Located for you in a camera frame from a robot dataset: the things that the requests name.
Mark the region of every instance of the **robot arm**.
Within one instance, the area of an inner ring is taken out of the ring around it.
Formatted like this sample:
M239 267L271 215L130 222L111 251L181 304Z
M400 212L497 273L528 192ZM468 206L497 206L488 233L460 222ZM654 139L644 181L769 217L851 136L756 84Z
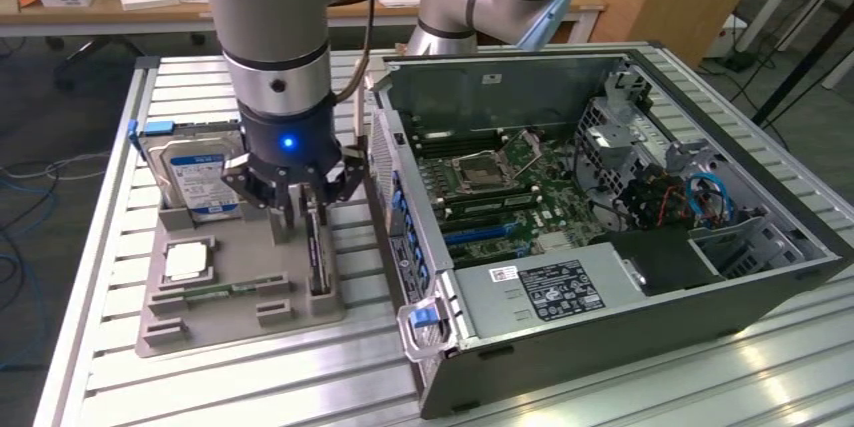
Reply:
M210 0L231 73L247 154L223 178L257 207L290 211L289 186L307 184L319 204L346 200L365 152L334 133L327 5L336 0ZM412 54L477 51L476 30L542 47L569 0L424 0ZM345 160L337 180L327 174Z

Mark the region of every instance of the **white sticker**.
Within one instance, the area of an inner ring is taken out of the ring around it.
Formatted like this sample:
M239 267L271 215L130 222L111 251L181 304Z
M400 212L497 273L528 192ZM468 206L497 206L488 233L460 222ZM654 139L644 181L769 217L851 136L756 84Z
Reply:
M191 155L170 159L187 208L199 214L238 208L238 194L221 179L225 155Z
M490 269L490 277L493 277L493 282L504 282L506 280L518 279L520 272L517 271L517 266L510 265L508 267L498 267L497 269Z
M501 84L502 74L486 74L481 83L484 85Z

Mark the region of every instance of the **motherboard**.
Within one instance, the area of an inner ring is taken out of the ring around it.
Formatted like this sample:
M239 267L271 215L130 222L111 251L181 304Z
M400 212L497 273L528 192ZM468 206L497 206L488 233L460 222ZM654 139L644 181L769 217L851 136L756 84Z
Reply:
M577 248L604 233L573 176L574 147L557 133L497 129L416 140L456 268Z

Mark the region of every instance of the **floor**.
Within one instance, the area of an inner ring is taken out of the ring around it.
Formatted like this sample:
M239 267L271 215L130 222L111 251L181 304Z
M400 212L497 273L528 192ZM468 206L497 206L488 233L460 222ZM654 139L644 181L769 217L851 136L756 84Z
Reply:
M763 2L764 0L744 0L740 15L750 19ZM803 2L804 0L787 1L781 13L769 23L772 29L789 9L797 8ZM776 68L764 69L748 89L757 103L765 101L835 19L836 14L823 11L793 49L775 56ZM390 47L393 42L406 41L408 32L408 29L381 32L378 46ZM337 32L334 45L342 49L357 48L361 35L358 29ZM189 36L183 34L146 36L135 40L151 55L217 53L215 42L211 41L202 47L193 46ZM67 52L83 42L82 39L67 41ZM10 39L9 42L15 47L19 39ZM767 42L764 49L769 48L771 42ZM852 48L854 30L849 30L805 79L801 88L824 75ZM0 60L0 105L5 114L0 122L2 166L29 161L54 161L110 149L134 59L121 48L110 47L77 69L77 90L63 93L53 89L50 77L51 69L62 57L62 52L50 51L42 39L34 38L13 57ZM706 61L704 66L713 72L724 72L724 68L713 61ZM729 73L732 79L725 75L705 75L705 78L729 97L738 92L733 81L744 83L750 74L752 71ZM792 146L793 154L840 194L853 201L854 175L849 174L849 159L854 149L854 136L851 135L854 128L854 75L847 80L833 92L817 87L777 126ZM737 100L736 105L745 112L752 112L744 97ZM81 162L70 166L63 175L98 172L105 164L105 159ZM37 167L22 166L14 172L34 172ZM50 186L50 179L46 178L17 182L31 189ZM41 281L47 322L41 321L38 298L33 290L26 289L13 306L0 312L0 364L14 359L11 368L0 371L0 423L7 427L33 423L99 188L101 178L61 182L57 188L57 207L50 217L17 240ZM0 185L0 219L14 218L38 197L38 194L13 191ZM11 231L26 228L39 220L42 214L43 211L34 213ZM0 276L6 277L7 266L0 264L0 269ZM0 283L0 299L9 298L14 287L14 282ZM39 338L43 325L46 333ZM31 347L27 355L15 357L27 346Z

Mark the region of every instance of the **metal table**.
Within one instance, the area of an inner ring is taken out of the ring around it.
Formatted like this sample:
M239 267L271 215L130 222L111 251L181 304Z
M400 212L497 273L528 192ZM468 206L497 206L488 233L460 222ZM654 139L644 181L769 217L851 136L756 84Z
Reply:
M669 52L649 47L645 54L854 242L854 211L845 201ZM357 58L356 52L334 56L337 89ZM125 125L133 118L233 117L233 96L219 57L145 59L137 69L37 425L854 425L852 269L736 336L465 415L421 420L364 194L333 211L345 321L309 332L138 358L133 346L161 195ZM692 122L666 99L654 101L654 113L669 129L690 140L698 135ZM353 109L352 103L338 107L344 141L353 137Z

